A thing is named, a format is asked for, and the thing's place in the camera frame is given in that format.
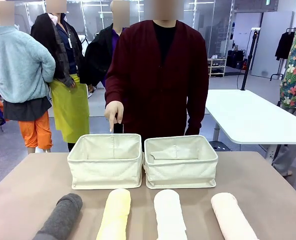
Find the pink rolled cloth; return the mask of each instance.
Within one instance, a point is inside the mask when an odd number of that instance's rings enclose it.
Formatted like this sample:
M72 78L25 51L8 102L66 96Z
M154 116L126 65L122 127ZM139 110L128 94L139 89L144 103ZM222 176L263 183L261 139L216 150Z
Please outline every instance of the pink rolled cloth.
M212 197L211 204L225 240L259 240L234 195L218 193Z

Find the yellow skirt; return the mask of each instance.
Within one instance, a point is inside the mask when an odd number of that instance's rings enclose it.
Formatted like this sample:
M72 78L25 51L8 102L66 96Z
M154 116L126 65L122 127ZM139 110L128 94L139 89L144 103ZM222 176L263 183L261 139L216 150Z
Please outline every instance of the yellow skirt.
M75 88L66 87L56 79L50 83L50 88L56 129L61 131L65 142L74 144L80 136L90 133L90 113L87 86L80 84L77 74L71 77Z

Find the tabletop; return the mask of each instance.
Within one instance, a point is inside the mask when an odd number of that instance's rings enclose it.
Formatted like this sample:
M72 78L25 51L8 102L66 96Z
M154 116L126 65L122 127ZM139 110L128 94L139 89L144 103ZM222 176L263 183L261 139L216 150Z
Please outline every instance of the tabletop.
M209 90L206 108L237 144L296 144L296 116L251 91Z
M70 240L93 240L111 190L72 190L66 153L35 153L0 182L0 240L31 240L57 201L83 199ZM296 191L256 152L218 152L215 188L176 189L189 240L224 240L210 199L229 192L260 240L296 240ZM127 240L156 240L153 200L160 190L130 189Z

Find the orange pants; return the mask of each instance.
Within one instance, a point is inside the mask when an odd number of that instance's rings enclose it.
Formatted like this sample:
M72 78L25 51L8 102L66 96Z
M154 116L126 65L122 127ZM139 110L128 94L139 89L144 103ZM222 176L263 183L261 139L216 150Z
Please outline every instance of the orange pants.
M53 146L48 111L35 121L19 121L19 126L26 147L47 150Z

